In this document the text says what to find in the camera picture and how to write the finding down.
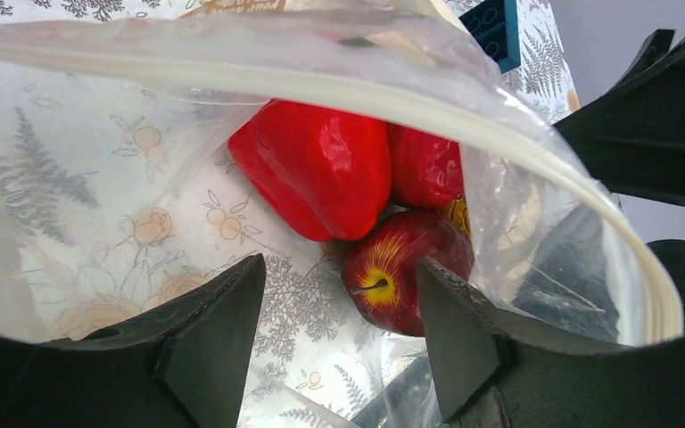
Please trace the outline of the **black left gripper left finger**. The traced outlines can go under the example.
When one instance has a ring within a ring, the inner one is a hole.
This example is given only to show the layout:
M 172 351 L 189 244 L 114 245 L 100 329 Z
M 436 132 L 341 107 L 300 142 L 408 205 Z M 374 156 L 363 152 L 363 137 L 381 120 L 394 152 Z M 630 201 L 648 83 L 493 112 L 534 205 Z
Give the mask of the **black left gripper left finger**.
M 85 338 L 0 336 L 0 427 L 234 427 L 266 283 L 261 255 Z

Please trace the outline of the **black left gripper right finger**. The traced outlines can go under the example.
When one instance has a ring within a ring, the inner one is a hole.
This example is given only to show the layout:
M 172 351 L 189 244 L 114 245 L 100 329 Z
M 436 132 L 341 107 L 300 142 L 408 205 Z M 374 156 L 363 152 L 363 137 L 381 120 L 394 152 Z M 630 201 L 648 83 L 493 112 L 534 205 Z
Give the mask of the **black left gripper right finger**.
M 496 307 L 431 259 L 419 306 L 453 427 L 685 427 L 685 335 L 628 347 Z

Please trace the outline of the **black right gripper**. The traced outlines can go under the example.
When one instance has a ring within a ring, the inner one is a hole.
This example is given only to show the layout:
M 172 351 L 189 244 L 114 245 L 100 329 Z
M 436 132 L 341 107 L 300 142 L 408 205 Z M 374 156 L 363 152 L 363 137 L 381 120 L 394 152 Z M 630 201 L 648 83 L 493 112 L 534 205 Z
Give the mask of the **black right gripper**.
M 608 92 L 555 128 L 609 191 L 685 207 L 685 38 L 673 36 L 654 31 Z

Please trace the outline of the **dark red apple toy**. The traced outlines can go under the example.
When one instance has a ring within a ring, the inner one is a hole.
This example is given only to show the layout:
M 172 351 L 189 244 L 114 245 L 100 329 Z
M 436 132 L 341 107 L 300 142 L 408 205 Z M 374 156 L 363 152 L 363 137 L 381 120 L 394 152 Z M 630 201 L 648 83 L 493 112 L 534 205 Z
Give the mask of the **dark red apple toy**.
M 474 264 L 468 235 L 430 210 L 396 212 L 348 250 L 342 282 L 361 316 L 392 333 L 425 335 L 417 265 L 438 261 L 467 280 Z

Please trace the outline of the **clear zip top bag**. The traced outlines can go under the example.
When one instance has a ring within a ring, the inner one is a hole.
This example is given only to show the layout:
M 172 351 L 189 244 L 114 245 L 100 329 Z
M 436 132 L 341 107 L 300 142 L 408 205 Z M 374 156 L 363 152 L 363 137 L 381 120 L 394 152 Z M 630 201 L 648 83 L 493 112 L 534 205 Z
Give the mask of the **clear zip top bag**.
M 572 147 L 429 1 L 0 1 L 0 335 L 77 341 L 262 255 L 241 427 L 432 427 L 425 341 L 371 325 L 397 128 L 453 141 L 469 289 L 575 337 L 682 335 L 673 280 Z

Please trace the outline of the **red bell pepper toy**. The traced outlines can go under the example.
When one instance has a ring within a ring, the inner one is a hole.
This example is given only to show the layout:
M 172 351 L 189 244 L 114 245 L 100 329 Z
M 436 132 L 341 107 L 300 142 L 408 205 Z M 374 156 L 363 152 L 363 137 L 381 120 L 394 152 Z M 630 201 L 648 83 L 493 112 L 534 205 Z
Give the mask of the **red bell pepper toy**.
M 312 241 L 355 241 L 387 204 L 392 162 L 380 119 L 272 100 L 227 141 L 276 214 Z

